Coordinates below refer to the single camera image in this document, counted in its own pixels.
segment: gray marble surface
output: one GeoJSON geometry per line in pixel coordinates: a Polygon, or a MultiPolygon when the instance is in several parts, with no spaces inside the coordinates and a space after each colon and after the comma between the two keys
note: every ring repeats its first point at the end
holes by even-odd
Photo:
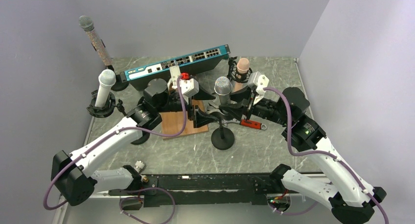
{"type": "MultiPolygon", "coordinates": [[[[155,63],[170,57],[129,57],[114,58],[113,66],[116,73],[155,63]]],[[[299,73],[291,57],[247,57],[253,71],[261,71],[269,79],[269,86],[283,90],[286,87],[299,87],[299,73]]],[[[212,71],[197,75],[199,84],[210,92],[214,92],[214,82],[219,76],[226,76],[227,60],[222,60],[212,71]]],[[[131,85],[121,91],[113,92],[115,97],[122,99],[128,112],[142,96],[131,85]]],[[[266,98],[277,100],[278,96],[267,92],[266,98]]],[[[95,118],[92,123],[88,143],[112,128],[121,118],[118,111],[107,117],[95,118]]],[[[299,172],[320,172],[320,169],[308,159],[293,157],[288,153],[287,143],[282,137],[283,128],[273,122],[253,116],[252,120],[267,125],[265,131],[251,129],[236,124],[228,127],[235,134],[235,144],[226,151],[214,148],[210,142],[217,123],[209,124],[209,132],[194,134],[174,139],[163,140],[152,135],[142,145],[125,145],[123,149],[111,156],[100,170],[117,169],[123,165],[134,165],[137,160],[146,163],[145,174],[190,174],[190,173],[260,173],[270,172],[279,164],[284,163],[299,172]]],[[[155,131],[160,132],[160,125],[155,131]]]]}

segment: red handle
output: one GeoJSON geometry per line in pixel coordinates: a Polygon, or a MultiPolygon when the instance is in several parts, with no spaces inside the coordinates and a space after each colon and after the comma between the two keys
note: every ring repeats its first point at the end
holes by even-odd
{"type": "Polygon", "coordinates": [[[257,130],[261,129],[261,123],[253,120],[241,120],[241,125],[257,130]]]}

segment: wooden board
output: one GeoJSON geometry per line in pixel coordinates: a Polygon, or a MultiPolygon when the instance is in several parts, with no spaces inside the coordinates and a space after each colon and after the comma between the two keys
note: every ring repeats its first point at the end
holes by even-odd
{"type": "MultiPolygon", "coordinates": [[[[203,103],[200,100],[193,100],[193,105],[199,106],[202,111],[205,111],[203,107],[203,103]]],[[[161,122],[161,132],[163,134],[175,134],[182,129],[183,126],[183,112],[161,112],[161,118],[163,121],[161,122]]],[[[186,128],[184,129],[183,133],[177,137],[191,135],[191,134],[199,134],[205,133],[209,131],[209,127],[207,125],[202,126],[200,128],[193,127],[193,121],[187,119],[186,128]]]]}

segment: silver microphone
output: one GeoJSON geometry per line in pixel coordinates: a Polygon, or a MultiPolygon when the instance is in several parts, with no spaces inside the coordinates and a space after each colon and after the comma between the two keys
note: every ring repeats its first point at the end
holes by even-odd
{"type": "Polygon", "coordinates": [[[221,76],[215,81],[215,92],[219,96],[220,104],[231,103],[232,84],[225,76],[221,76]]]}
{"type": "Polygon", "coordinates": [[[109,69],[105,69],[98,76],[99,88],[96,94],[95,106],[102,108],[108,99],[111,87],[115,84],[115,73],[109,69]]]}
{"type": "Polygon", "coordinates": [[[98,36],[98,33],[94,29],[92,19],[85,15],[79,17],[79,26],[84,29],[84,31],[90,38],[93,47],[98,52],[99,57],[104,62],[104,65],[107,67],[111,66],[110,69],[114,70],[112,68],[113,61],[107,49],[105,48],[101,38],[98,36]]]}

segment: wrench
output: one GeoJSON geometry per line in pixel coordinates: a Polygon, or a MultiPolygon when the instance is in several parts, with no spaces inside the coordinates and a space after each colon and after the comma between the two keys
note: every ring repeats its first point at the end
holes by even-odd
{"type": "Polygon", "coordinates": [[[264,125],[260,122],[253,121],[253,120],[239,121],[237,119],[232,119],[232,120],[222,120],[222,123],[225,124],[225,125],[230,124],[230,123],[238,124],[238,125],[246,126],[246,127],[257,129],[257,130],[266,130],[267,129],[266,125],[264,125]]]}

